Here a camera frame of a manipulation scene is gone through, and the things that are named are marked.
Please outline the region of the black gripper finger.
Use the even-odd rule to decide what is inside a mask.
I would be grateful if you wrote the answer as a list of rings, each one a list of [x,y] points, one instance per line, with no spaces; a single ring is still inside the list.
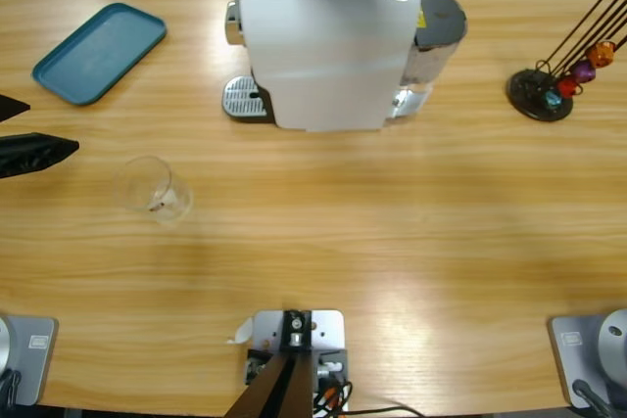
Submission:
[[[14,116],[18,116],[30,110],[30,105],[8,97],[6,95],[0,95],[0,121],[6,121]]]
[[[79,149],[77,141],[27,133],[1,138],[1,177],[42,171],[67,159]]]

